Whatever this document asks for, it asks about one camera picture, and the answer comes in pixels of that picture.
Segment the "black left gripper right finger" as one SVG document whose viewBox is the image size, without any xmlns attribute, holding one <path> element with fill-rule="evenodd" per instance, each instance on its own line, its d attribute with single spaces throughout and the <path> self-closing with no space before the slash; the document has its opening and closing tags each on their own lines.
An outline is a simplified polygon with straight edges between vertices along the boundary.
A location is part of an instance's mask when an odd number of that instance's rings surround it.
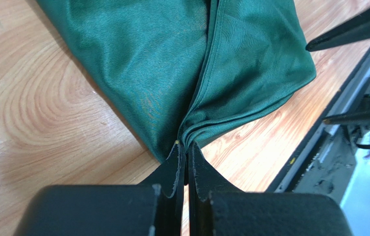
<svg viewBox="0 0 370 236">
<path fill-rule="evenodd" d="M 317 194 L 244 192 L 189 146 L 189 233 L 192 236 L 350 236 L 339 205 Z"/>
</svg>

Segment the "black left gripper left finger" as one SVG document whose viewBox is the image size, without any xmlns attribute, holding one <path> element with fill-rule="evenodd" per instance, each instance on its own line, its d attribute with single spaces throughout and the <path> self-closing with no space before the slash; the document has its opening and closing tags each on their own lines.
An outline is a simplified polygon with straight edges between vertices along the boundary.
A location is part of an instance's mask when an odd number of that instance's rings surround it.
<svg viewBox="0 0 370 236">
<path fill-rule="evenodd" d="M 17 236 L 179 236 L 185 154 L 168 158 L 136 185 L 50 185 L 30 201 Z"/>
</svg>

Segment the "dark green cloth napkin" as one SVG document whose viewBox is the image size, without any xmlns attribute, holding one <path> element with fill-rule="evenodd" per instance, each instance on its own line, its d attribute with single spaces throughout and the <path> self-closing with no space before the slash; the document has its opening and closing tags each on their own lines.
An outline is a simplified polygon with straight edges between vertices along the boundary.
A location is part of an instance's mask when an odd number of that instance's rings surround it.
<svg viewBox="0 0 370 236">
<path fill-rule="evenodd" d="M 72 54 L 163 162 L 286 103 L 316 76 L 291 0 L 40 0 Z"/>
</svg>

